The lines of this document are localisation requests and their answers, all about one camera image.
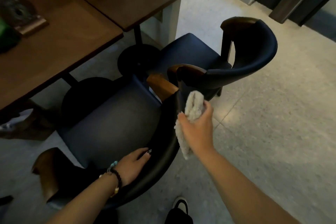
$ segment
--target person's left hand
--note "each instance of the person's left hand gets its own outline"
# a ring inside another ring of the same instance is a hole
[[[138,177],[140,171],[151,157],[151,155],[146,152],[140,159],[138,159],[145,151],[148,151],[148,148],[137,149],[122,158],[115,166],[114,169],[119,173],[123,187],[130,184]]]

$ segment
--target person's left arm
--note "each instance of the person's left arm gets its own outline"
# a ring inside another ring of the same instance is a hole
[[[126,186],[137,178],[143,166],[150,158],[148,148],[138,149],[120,160],[114,168],[120,175],[122,185]],[[47,224],[92,224],[104,207],[108,198],[113,195],[118,180],[115,174],[103,174],[77,197],[55,214]]]

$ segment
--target bracelet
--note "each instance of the bracelet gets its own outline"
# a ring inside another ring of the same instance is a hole
[[[108,175],[112,175],[112,174],[115,174],[115,176],[117,177],[117,180],[118,180],[118,185],[117,187],[115,188],[114,190],[114,194],[110,197],[113,197],[115,194],[117,194],[119,192],[119,188],[121,188],[123,186],[123,183],[122,183],[122,180],[121,180],[121,177],[119,175],[119,173],[115,170],[115,169],[112,169],[113,167],[115,167],[116,165],[118,164],[118,161],[114,161],[110,167],[107,169],[106,173],[105,174],[108,174]]]

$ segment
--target black pants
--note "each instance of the black pants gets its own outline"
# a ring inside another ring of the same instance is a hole
[[[181,209],[173,208],[169,211],[165,224],[193,224],[193,219]]]

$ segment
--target forearm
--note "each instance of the forearm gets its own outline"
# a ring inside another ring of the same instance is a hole
[[[236,224],[299,223],[215,150],[200,160]]]
[[[114,193],[118,180],[104,174],[69,202],[47,224],[92,224]]]

